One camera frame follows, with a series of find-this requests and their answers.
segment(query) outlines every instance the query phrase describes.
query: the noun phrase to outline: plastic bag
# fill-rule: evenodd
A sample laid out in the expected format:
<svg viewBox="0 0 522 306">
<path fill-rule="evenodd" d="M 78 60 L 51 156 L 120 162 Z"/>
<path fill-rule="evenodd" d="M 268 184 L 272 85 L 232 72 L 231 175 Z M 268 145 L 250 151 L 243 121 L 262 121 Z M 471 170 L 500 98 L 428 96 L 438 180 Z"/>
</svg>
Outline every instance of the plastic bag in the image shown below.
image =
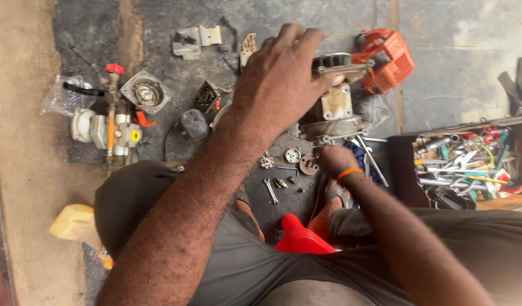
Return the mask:
<svg viewBox="0 0 522 306">
<path fill-rule="evenodd" d="M 83 88 L 92 88 L 83 80 L 83 76 L 57 75 L 53 87 L 41 101 L 40 115 L 51 112 L 73 117 L 76 108 L 89 108 L 96 101 L 95 96 L 82 95 L 62 88 L 64 82 Z"/>
<path fill-rule="evenodd" d="M 388 105 L 379 95 L 368 95 L 359 101 L 355 101 L 353 113 L 363 116 L 366 121 L 372 122 L 372 129 L 379 127 L 392 114 Z"/>
</svg>

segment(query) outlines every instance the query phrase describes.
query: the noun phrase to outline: man's left arm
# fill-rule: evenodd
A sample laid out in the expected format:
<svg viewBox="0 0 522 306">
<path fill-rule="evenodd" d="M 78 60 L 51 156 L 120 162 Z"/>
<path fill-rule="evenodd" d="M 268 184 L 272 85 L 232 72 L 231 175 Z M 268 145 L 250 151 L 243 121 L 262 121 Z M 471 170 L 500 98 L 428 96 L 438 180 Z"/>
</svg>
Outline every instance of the man's left arm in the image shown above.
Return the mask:
<svg viewBox="0 0 522 306">
<path fill-rule="evenodd" d="M 231 110 L 139 224 L 99 295 L 99 305 L 186 305 L 206 267 L 223 210 L 257 158 L 342 73 L 311 80 L 319 29 L 285 24 L 255 52 Z"/>
</svg>

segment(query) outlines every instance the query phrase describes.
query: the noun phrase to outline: wrist band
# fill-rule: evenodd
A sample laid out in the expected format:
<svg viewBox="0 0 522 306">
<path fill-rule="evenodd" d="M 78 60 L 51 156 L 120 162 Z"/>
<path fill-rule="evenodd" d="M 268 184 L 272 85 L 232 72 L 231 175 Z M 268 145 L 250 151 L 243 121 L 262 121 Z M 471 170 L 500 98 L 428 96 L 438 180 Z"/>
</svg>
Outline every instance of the wrist band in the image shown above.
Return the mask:
<svg viewBox="0 0 522 306">
<path fill-rule="evenodd" d="M 337 176 L 337 182 L 340 181 L 341 178 L 345 177 L 346 175 L 352 173 L 352 172 L 363 172 L 361 169 L 359 168 L 349 168 L 349 169 L 346 169 L 344 171 L 342 171 L 338 176 Z"/>
</svg>

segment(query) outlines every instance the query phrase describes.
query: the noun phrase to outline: orange engine cover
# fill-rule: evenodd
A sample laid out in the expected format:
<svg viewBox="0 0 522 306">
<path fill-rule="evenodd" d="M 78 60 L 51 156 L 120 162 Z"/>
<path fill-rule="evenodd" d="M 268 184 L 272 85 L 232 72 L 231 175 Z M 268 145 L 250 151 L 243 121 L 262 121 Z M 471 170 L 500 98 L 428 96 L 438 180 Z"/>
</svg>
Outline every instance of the orange engine cover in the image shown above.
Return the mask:
<svg viewBox="0 0 522 306">
<path fill-rule="evenodd" d="M 360 80 L 363 89 L 368 93 L 383 94 L 401 83 L 414 70 L 414 62 L 405 41 L 397 31 L 376 29 L 363 31 L 365 42 L 361 44 L 361 52 L 352 54 L 352 63 L 365 63 L 377 57 L 374 69 Z"/>
</svg>

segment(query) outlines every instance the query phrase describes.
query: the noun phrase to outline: orange tube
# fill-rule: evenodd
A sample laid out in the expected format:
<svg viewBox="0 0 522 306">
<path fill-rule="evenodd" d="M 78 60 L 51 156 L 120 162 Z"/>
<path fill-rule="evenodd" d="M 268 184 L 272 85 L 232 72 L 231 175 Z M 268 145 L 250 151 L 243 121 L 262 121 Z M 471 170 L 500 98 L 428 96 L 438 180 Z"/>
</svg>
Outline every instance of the orange tube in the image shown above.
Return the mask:
<svg viewBox="0 0 522 306">
<path fill-rule="evenodd" d="M 108 148 L 113 148 L 113 134 L 114 134 L 114 127 L 115 127 L 115 119 L 114 118 L 108 118 Z"/>
</svg>

